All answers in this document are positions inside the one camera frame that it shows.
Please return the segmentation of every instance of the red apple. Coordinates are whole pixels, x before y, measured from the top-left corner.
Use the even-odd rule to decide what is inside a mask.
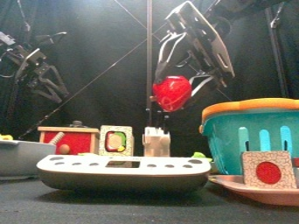
[[[153,84],[156,102],[167,112],[173,112],[192,96],[192,85],[183,76],[167,76],[161,83]]]

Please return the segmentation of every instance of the white electronic device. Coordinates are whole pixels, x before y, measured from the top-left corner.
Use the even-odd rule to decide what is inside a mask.
[[[55,189],[184,193],[205,185],[211,164],[193,157],[49,155],[37,170],[41,182]]]

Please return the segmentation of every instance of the small card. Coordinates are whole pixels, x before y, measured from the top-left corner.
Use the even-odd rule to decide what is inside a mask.
[[[241,154],[244,184],[259,188],[295,189],[288,151],[245,151]]]
[[[133,156],[132,127],[103,125],[99,134],[100,156]]]

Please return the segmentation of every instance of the teal basket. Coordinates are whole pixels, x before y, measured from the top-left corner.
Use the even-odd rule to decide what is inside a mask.
[[[215,104],[201,112],[200,133],[221,174],[243,173],[243,151],[288,151],[298,158],[299,101],[263,98]]]

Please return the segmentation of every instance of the red wooden box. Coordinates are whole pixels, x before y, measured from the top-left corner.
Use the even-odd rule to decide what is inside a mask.
[[[77,155],[79,153],[99,154],[99,129],[39,127],[40,142],[48,143],[63,132],[64,136],[56,144],[56,154]]]

